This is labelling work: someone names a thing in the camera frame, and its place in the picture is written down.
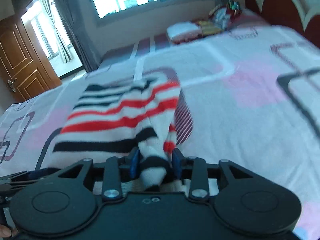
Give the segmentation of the operator hand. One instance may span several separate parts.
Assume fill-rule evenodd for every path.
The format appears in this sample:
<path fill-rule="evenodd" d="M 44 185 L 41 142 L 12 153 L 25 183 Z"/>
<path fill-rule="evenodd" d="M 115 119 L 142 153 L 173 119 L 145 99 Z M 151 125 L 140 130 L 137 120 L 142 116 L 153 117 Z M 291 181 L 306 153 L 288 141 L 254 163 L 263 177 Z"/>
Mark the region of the operator hand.
<path fill-rule="evenodd" d="M 9 238 L 14 237 L 17 234 L 16 229 L 10 229 L 7 226 L 0 225 L 0 237 L 1 238 Z"/>

